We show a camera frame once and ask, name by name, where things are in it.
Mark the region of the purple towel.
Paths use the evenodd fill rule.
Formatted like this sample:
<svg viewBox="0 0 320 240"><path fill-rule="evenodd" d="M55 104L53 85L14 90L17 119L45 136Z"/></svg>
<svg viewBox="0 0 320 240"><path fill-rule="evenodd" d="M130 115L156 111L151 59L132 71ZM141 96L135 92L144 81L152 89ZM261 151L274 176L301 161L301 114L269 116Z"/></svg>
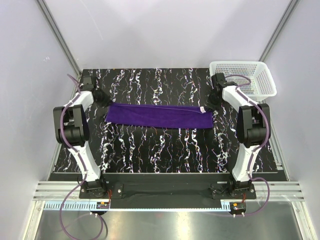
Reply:
<svg viewBox="0 0 320 240"><path fill-rule="evenodd" d="M107 123L169 129L211 129L213 114L203 106L133 105L113 103Z"/></svg>

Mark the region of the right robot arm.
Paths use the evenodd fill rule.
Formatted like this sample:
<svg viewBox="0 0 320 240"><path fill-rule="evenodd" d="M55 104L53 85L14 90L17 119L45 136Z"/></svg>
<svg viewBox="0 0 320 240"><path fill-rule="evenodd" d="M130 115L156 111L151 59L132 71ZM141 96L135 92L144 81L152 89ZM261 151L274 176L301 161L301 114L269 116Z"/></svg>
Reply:
<svg viewBox="0 0 320 240"><path fill-rule="evenodd" d="M231 173L233 182L227 185L228 195L236 199L245 192L243 183L253 180L257 155L270 139L270 107L266 103L257 103L241 91L241 87L249 87L252 83L247 76L216 73L211 76L211 82L212 89L205 109L216 111L222 102L227 102L237 111L239 152Z"/></svg>

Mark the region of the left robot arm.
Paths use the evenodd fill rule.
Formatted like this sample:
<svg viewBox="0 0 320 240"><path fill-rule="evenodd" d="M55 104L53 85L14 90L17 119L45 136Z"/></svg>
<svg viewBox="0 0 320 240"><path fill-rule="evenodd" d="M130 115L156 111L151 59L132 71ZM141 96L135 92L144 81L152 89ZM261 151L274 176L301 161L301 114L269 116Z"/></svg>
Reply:
<svg viewBox="0 0 320 240"><path fill-rule="evenodd" d="M73 155L83 181L94 182L90 192L103 198L108 193L108 186L99 181L102 174L89 146L90 130L85 111L93 104L107 108L113 101L98 87L97 77L83 76L80 82L72 76L70 78L76 84L77 93L67 104L53 109L55 138Z"/></svg>

